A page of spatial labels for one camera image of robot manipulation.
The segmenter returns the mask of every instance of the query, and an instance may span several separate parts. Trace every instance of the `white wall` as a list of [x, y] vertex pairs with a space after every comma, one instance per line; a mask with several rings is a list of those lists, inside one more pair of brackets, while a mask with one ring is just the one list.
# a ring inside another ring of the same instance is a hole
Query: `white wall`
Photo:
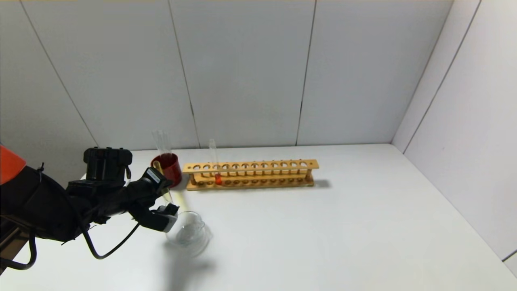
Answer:
[[318, 1], [298, 145], [391, 142], [452, 1]]
[[481, 0], [455, 0], [445, 21], [440, 38], [418, 83], [404, 119], [393, 138], [393, 145], [404, 152], [442, 80], [465, 34]]
[[86, 171], [96, 144], [19, 2], [0, 1], [0, 142], [61, 185]]
[[314, 0], [171, 4], [201, 146], [294, 146]]
[[84, 149], [152, 149], [157, 128], [175, 148], [390, 141], [450, 5], [319, 1], [300, 122], [314, 0], [0, 3], [1, 141], [77, 161], [48, 165], [62, 182]]
[[167, 0], [23, 4], [100, 146], [199, 146]]
[[405, 155], [503, 258], [517, 249], [517, 1], [482, 1]]

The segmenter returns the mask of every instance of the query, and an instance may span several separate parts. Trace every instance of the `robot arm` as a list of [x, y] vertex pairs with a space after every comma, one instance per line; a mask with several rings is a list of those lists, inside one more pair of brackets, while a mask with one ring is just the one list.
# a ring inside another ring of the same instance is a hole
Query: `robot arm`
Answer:
[[[1, 258], [2, 266], [28, 269], [36, 259], [36, 237], [66, 242], [83, 234], [92, 254], [103, 259], [116, 251], [139, 225], [169, 231], [176, 221], [178, 207], [169, 204], [157, 210], [149, 208], [172, 181], [149, 167], [140, 179], [124, 186], [124, 173], [130, 176], [131, 160], [128, 150], [91, 148], [83, 157], [86, 179], [69, 182], [66, 190], [45, 175], [43, 167], [24, 167], [4, 182], [0, 195], [2, 219], [30, 234], [31, 261], [25, 265]], [[90, 223], [104, 224], [111, 216], [124, 212], [129, 212], [137, 225], [112, 251], [98, 255], [88, 235]]]

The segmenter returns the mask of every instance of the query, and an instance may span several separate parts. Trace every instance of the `panel seam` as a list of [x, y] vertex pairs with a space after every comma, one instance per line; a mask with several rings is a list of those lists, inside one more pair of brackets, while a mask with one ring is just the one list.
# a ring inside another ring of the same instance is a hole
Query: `panel seam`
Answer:
[[187, 87], [187, 96], [189, 97], [190, 111], [192, 112], [192, 119], [194, 121], [195, 136], [197, 137], [197, 146], [200, 149], [201, 143], [199, 140], [199, 134], [197, 133], [197, 125], [196, 125], [195, 116], [194, 116], [194, 107], [192, 106], [192, 99], [190, 98], [189, 83], [187, 82], [187, 74], [185, 73], [185, 66], [183, 65], [183, 57], [181, 56], [181, 49], [179, 48], [178, 34], [176, 33], [176, 25], [174, 24], [174, 18], [172, 17], [171, 0], [167, 0], [167, 3], [169, 4], [169, 13], [171, 15], [172, 29], [174, 31], [174, 38], [176, 39], [176, 46], [178, 48], [179, 61], [181, 63], [181, 69], [183, 71], [183, 79], [185, 80], [185, 86]]
[[449, 75], [449, 71], [451, 70], [451, 67], [452, 67], [452, 64], [454, 63], [454, 61], [456, 60], [456, 57], [458, 56], [458, 53], [459, 51], [461, 50], [461, 47], [463, 46], [463, 41], [465, 40], [467, 34], [468, 34], [468, 31], [470, 30], [470, 26], [472, 25], [473, 21], [474, 21], [474, 18], [476, 17], [476, 14], [478, 12], [478, 9], [479, 9], [479, 6], [481, 5], [481, 1], [482, 0], [479, 0], [479, 3], [478, 3], [478, 6], [476, 6], [476, 10], [474, 10], [474, 14], [472, 15], [472, 18], [467, 26], [467, 30], [465, 31], [465, 34], [463, 35], [463, 38], [461, 39], [461, 42], [460, 42], [460, 45], [458, 46], [458, 49], [456, 50], [456, 53], [454, 54], [454, 57], [452, 58], [452, 61], [451, 63], [449, 64], [449, 67], [447, 68], [447, 71], [445, 72], [445, 75], [444, 77], [442, 78], [442, 81], [440, 82], [440, 85], [438, 85], [438, 88], [436, 89], [436, 92], [434, 93], [434, 96], [433, 98], [431, 99], [431, 102], [429, 103], [429, 106], [427, 107], [427, 109], [425, 110], [424, 114], [422, 115], [422, 118], [420, 119], [420, 122], [418, 123], [418, 126], [417, 128], [415, 129], [415, 131], [413, 132], [413, 135], [411, 136], [411, 139], [409, 139], [409, 142], [407, 143], [406, 145], [406, 148], [404, 149], [404, 151], [402, 152], [403, 154], [406, 153], [407, 149], [409, 148], [409, 146], [411, 145], [411, 142], [413, 141], [413, 138], [415, 137], [418, 129], [420, 129], [420, 126], [422, 125], [422, 122], [423, 120], [425, 119], [425, 116], [427, 115], [427, 113], [429, 112], [429, 108], [431, 108], [431, 106], [433, 105], [433, 102], [434, 102], [434, 99], [436, 98], [436, 96], [438, 95], [438, 92], [440, 91], [440, 89], [442, 88], [442, 85], [444, 84], [444, 81], [445, 79], [447, 78], [447, 75]]
[[427, 70], [427, 67], [429, 66], [429, 62], [431, 61], [431, 58], [433, 56], [434, 50], [436, 49], [436, 45], [438, 44], [438, 41], [440, 39], [440, 35], [442, 35], [442, 32], [444, 31], [445, 23], [447, 22], [447, 18], [450, 15], [452, 5], [454, 5], [454, 1], [452, 1], [451, 6], [449, 7], [449, 11], [447, 12], [447, 17], [445, 18], [445, 21], [442, 24], [442, 27], [440, 29], [440, 33], [438, 34], [438, 37], [436, 38], [436, 41], [434, 42], [433, 49], [431, 50], [431, 53], [429, 54], [429, 57], [427, 58], [427, 62], [425, 63], [425, 67], [422, 71], [422, 74], [420, 75], [420, 78], [418, 79], [417, 85], [415, 89], [413, 90], [413, 94], [411, 95], [411, 100], [409, 100], [409, 103], [407, 104], [406, 111], [404, 112], [404, 115], [402, 115], [402, 120], [399, 123], [399, 126], [397, 127], [397, 130], [395, 131], [395, 134], [391, 138], [390, 144], [393, 144], [393, 140], [395, 140], [395, 136], [397, 135], [397, 132], [399, 131], [400, 126], [402, 125], [402, 122], [404, 122], [404, 117], [406, 116], [409, 107], [411, 106], [411, 103], [413, 102], [413, 98], [415, 98], [415, 94], [417, 93], [418, 86], [420, 86], [420, 82], [422, 82], [423, 75], [425, 75], [425, 71]]
[[75, 110], [77, 111], [77, 114], [79, 115], [79, 117], [81, 118], [81, 121], [83, 122], [84, 126], [86, 127], [86, 130], [88, 130], [88, 133], [90, 133], [90, 136], [92, 137], [93, 141], [95, 142], [95, 144], [97, 146], [99, 146], [99, 143], [97, 142], [97, 140], [95, 139], [94, 135], [92, 134], [92, 131], [90, 130], [90, 128], [88, 127], [88, 124], [86, 124], [86, 121], [84, 121], [84, 118], [83, 116], [81, 115], [81, 112], [79, 111], [79, 109], [77, 108], [77, 105], [75, 105], [75, 102], [73, 101], [72, 97], [70, 96], [70, 92], [68, 92], [68, 89], [66, 88], [65, 86], [65, 83], [63, 82], [63, 80], [61, 79], [61, 76], [59, 75], [59, 73], [57, 72], [57, 69], [56, 69], [56, 66], [54, 66], [54, 63], [52, 63], [52, 60], [50, 59], [50, 55], [49, 53], [47, 52], [45, 46], [43, 45], [43, 42], [41, 41], [41, 38], [39, 37], [38, 35], [38, 32], [36, 31], [36, 28], [34, 27], [34, 24], [32, 23], [32, 20], [31, 18], [29, 17], [29, 14], [27, 13], [27, 10], [25, 9], [25, 6], [23, 5], [23, 1], [22, 0], [19, 0], [20, 4], [22, 5], [22, 8], [23, 8], [23, 12], [25, 13], [25, 16], [27, 16], [27, 19], [29, 21], [29, 24], [31, 25], [33, 31], [34, 31], [34, 34], [36, 34], [36, 38], [38, 38], [38, 41], [39, 41], [39, 44], [41, 45], [41, 48], [43, 49], [43, 51], [45, 52], [45, 55], [47, 56], [47, 59], [49, 60], [50, 62], [50, 65], [52, 66], [52, 68], [54, 69], [54, 72], [56, 73], [56, 76], [57, 78], [59, 79], [60, 83], [61, 83], [61, 86], [63, 86], [63, 89], [65, 89], [65, 92], [66, 94], [68, 95], [68, 98], [70, 99], [70, 101], [72, 102], [72, 105], [73, 107], [75, 108]]
[[301, 111], [303, 108], [303, 97], [305, 96], [305, 85], [307, 83], [307, 69], [309, 68], [309, 56], [311, 53], [311, 45], [312, 45], [312, 32], [314, 31], [314, 19], [316, 18], [316, 3], [318, 0], [314, 0], [314, 10], [312, 12], [312, 24], [311, 24], [311, 35], [309, 36], [309, 48], [307, 50], [307, 62], [305, 63], [305, 75], [303, 77], [303, 88], [301, 92], [301, 102], [300, 102], [300, 115], [298, 116], [298, 129], [296, 130], [296, 142], [295, 146], [298, 145], [298, 137], [300, 135], [300, 123], [301, 123]]

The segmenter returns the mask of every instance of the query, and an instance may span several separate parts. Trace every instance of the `black cable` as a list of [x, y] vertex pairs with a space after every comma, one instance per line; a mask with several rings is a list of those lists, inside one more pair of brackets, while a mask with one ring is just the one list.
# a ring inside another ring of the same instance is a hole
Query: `black cable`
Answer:
[[75, 216], [75, 220], [77, 220], [77, 223], [79, 224], [79, 228], [81, 229], [81, 233], [83, 234], [84, 236], [84, 239], [86, 240], [86, 244], [88, 245], [88, 248], [90, 249], [90, 252], [92, 253], [92, 255], [96, 258], [96, 259], [105, 259], [107, 258], [109, 255], [113, 254], [116, 250], [118, 250], [119, 247], [121, 247], [132, 235], [133, 233], [135, 232], [135, 230], [140, 226], [140, 223], [137, 223], [135, 225], [135, 227], [133, 228], [133, 230], [131, 230], [131, 232], [116, 246], [114, 247], [111, 251], [109, 251], [108, 253], [106, 253], [105, 255], [99, 255], [97, 253], [97, 251], [95, 250], [95, 247], [92, 243], [92, 239], [90, 238], [90, 235], [88, 234], [88, 230], [84, 227], [83, 225], [83, 220], [81, 218], [81, 215], [79, 214], [79, 212], [77, 211], [77, 209], [75, 209], [75, 207], [73, 206], [72, 202], [70, 201], [70, 198], [68, 197], [67, 193], [65, 192], [61, 192], [63, 194], [63, 198], [65, 199], [65, 201], [67, 202], [68, 206], [70, 207], [70, 209], [72, 210], [74, 216]]
[[506, 261], [508, 260], [511, 256], [513, 256], [514, 254], [517, 254], [517, 250], [513, 251], [511, 254], [509, 254], [508, 256], [506, 256], [503, 261]]
[[17, 270], [27, 270], [32, 267], [36, 262], [36, 230], [31, 229], [29, 233], [29, 249], [31, 250], [31, 258], [29, 262], [26, 264], [19, 263], [17, 261], [0, 258], [0, 265], [6, 266], [8, 268], [13, 268]]

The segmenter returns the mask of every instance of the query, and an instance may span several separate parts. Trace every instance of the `test tube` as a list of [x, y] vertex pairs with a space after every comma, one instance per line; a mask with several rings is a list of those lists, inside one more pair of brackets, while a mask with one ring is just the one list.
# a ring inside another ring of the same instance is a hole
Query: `test tube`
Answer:
[[[217, 146], [216, 146], [216, 141], [213, 138], [211, 138], [209, 140], [208, 148], [210, 149], [210, 156], [212, 158], [212, 168], [219, 170], [219, 159], [217, 157]], [[215, 180], [216, 185], [223, 184], [220, 172], [215, 172], [214, 177], [216, 178], [216, 180]]]
[[[163, 169], [161, 168], [159, 161], [153, 162], [153, 168], [157, 169], [160, 172], [160, 174], [163, 175]], [[172, 195], [169, 192], [169, 187], [163, 188], [161, 194], [162, 194], [163, 199], [165, 199], [166, 202], [172, 202]]]

